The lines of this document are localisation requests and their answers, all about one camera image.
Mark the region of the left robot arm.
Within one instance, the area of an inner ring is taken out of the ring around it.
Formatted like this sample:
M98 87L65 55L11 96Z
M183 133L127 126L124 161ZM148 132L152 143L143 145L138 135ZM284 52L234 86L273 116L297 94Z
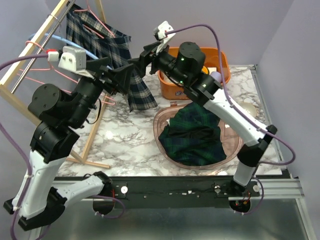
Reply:
M81 128L95 108L103 84L100 77L107 71L109 57L89 61L93 78L83 76L71 93L51 83L38 87L28 110L39 118L30 142L27 176L16 197L4 202L9 214L18 214L19 226L33 230L55 222L65 209L91 196L112 196L112 181L101 171L83 178L67 188L56 188L53 181L61 165L79 139Z

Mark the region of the pink wire hanger with plaid skirt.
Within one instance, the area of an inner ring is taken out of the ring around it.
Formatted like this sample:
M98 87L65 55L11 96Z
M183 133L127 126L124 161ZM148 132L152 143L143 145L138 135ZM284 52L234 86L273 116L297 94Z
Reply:
M76 13L84 13L84 12L89 12L93 15L93 17L101 24L101 26L107 30L110 35L115 38L115 34L104 24L104 22L92 11L92 8L90 6L90 1L89 0L86 0L86 9L76 9L74 10L74 12Z

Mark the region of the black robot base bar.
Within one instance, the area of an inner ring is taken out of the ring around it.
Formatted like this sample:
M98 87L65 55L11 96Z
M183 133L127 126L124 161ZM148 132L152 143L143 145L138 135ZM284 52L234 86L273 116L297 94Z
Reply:
M111 181L103 195L115 199L94 199L94 211L206 207L247 211L250 200L260 196L255 181L236 186L232 176L117 176Z

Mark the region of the light blue plastic hanger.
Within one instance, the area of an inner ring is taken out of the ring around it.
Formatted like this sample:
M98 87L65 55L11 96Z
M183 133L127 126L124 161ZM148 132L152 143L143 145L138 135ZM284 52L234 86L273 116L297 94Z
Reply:
M34 35L35 35L35 33L31 34L31 35L28 37L28 40L30 41L30 40L34 37ZM80 46L80 45L78 45L78 44L76 44L76 43L74 43L74 42L72 42L72 41L70 41L70 40L68 40L68 39L66 39L66 38L63 38L63 37L58 36L58 35L55 35L55 34L53 34L53 35L51 36L51 38L53 38L53 39L55 39L55 40L58 40L58 41L60 41L60 42L63 42L63 43L65 43L65 44L67 44L68 46L72 46L72 47L75 47L75 48L83 49L83 50L85 50L85 53L86 53L86 55L87 55L88 57L92 58L93 60L97 60L97 59L98 59L98 57L97 57L96 55L94 55L93 53L89 52L88 50L84 49L82 46ZM107 65L107 68L110 69L110 70L113 69L113 68L112 68L111 66L109 66L109 65Z

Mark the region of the navy white plaid skirt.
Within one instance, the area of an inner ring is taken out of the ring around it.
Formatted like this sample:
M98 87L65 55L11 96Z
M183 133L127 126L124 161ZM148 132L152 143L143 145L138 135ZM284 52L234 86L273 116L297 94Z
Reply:
M66 39L93 53L99 59L110 57L110 66L114 69L128 64L131 58L131 36L103 22L115 34L113 38L91 13L74 12L74 10L82 10L82 8L73 4L67 13ZM136 70L130 78L127 102L131 111L148 110L158 106L150 89Z

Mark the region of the dark green plaid skirt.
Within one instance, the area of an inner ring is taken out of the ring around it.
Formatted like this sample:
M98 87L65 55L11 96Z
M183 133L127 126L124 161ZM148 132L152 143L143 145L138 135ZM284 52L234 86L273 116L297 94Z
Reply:
M158 140L176 163L199 167L227 158L221 141L220 118L192 102L178 110Z

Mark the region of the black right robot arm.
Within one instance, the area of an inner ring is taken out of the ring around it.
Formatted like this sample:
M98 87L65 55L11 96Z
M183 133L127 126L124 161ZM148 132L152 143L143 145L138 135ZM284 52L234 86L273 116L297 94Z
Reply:
M227 189L233 195L243 195L259 161L275 139L277 128L257 121L232 100L220 83L224 76L211 76L203 72L206 55L196 43L183 42L175 57L169 54L168 47L156 52L159 46L159 42L144 46L138 58L129 59L126 65L111 70L111 78L117 82L128 80L133 71L143 78L146 67L150 65L151 74L157 71L167 74L175 83L182 84L190 100L227 123L244 142L237 154L239 163L236 172Z

